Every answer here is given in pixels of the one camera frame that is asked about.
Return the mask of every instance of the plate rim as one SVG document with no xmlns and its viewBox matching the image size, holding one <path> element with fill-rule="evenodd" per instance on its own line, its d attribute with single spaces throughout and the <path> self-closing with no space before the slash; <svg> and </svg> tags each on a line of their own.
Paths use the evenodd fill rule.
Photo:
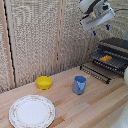
<svg viewBox="0 0 128 128">
<path fill-rule="evenodd" d="M 10 114 L 10 113 L 11 113 L 11 110 L 12 110 L 13 105 L 14 105 L 18 100 L 20 100 L 20 99 L 22 99 L 22 98 L 25 98 L 25 97 L 28 97 L 28 96 L 38 96 L 38 97 L 43 97 L 44 99 L 47 99 L 47 100 L 53 105 L 53 109 L 54 109 L 53 120 L 52 120 L 51 122 L 49 122 L 49 124 L 48 124 L 46 127 L 44 127 L 44 128 L 47 128 L 48 126 L 50 126 L 50 125 L 52 124 L 52 122 L 53 122 L 54 119 L 55 119 L 55 114 L 56 114 L 55 106 L 54 106 L 54 104 L 53 104 L 48 98 L 46 98 L 46 97 L 44 97 L 44 96 L 40 96 L 40 95 L 27 95 L 27 96 L 23 96 L 23 97 L 17 99 L 17 100 L 11 105 L 11 107 L 10 107 L 10 109 L 9 109 L 9 121 L 10 121 L 10 123 L 11 123 L 15 128 L 18 128 L 18 127 L 13 123 L 13 121 L 12 121 L 12 119 L 11 119 L 11 114 Z"/>
</svg>

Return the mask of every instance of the white plate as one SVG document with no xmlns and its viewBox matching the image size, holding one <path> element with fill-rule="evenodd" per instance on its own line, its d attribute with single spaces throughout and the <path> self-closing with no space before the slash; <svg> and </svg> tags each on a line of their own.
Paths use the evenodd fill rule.
<svg viewBox="0 0 128 128">
<path fill-rule="evenodd" d="M 52 102 L 38 95 L 18 99 L 9 110 L 9 120 L 15 128 L 46 128 L 54 118 Z"/>
</svg>

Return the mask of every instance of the wooden countertop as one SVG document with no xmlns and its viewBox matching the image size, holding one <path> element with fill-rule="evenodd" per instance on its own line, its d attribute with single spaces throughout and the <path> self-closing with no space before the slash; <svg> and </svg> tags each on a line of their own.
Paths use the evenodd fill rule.
<svg viewBox="0 0 128 128">
<path fill-rule="evenodd" d="M 74 77 L 87 78 L 85 92 L 72 91 Z M 123 78 L 102 83 L 79 67 L 51 76 L 52 87 L 40 90 L 36 83 L 0 94 L 0 128 L 13 128 L 9 122 L 9 109 L 13 102 L 26 95 L 40 95 L 52 101 L 56 117 L 49 128 L 109 128 L 121 114 L 128 101 L 128 86 Z"/>
</svg>

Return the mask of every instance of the plate pattern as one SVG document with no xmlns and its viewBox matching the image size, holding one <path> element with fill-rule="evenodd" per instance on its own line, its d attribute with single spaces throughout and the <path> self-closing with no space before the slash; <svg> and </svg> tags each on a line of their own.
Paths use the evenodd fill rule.
<svg viewBox="0 0 128 128">
<path fill-rule="evenodd" d="M 48 109 L 48 116 L 43 122 L 41 122 L 38 125 L 28 126 L 28 125 L 22 124 L 17 117 L 18 108 L 22 104 L 28 101 L 42 102 Z M 28 96 L 18 99 L 16 102 L 13 103 L 12 107 L 9 110 L 9 120 L 15 128 L 46 128 L 52 123 L 52 121 L 54 120 L 54 117 L 55 117 L 55 108 L 52 102 L 48 100 L 47 98 L 43 96 L 38 96 L 38 95 L 28 95 Z"/>
</svg>

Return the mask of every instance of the white machine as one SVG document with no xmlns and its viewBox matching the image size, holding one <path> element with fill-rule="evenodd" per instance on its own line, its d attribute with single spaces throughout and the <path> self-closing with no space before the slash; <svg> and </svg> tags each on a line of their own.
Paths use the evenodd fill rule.
<svg viewBox="0 0 128 128">
<path fill-rule="evenodd" d="M 86 14 L 80 21 L 85 31 L 115 17 L 114 10 L 110 7 L 109 3 L 105 3 L 106 1 L 107 0 L 80 0 L 80 10 Z"/>
</svg>

